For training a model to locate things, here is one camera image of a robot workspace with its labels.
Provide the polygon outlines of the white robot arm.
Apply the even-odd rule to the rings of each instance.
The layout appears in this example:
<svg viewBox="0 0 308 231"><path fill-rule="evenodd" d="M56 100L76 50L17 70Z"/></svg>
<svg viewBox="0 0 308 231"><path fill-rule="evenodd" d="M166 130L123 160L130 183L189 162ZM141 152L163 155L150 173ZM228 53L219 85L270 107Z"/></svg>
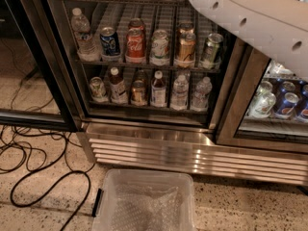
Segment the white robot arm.
<svg viewBox="0 0 308 231"><path fill-rule="evenodd" d="M202 15L308 78L308 4L298 0L188 0Z"/></svg>

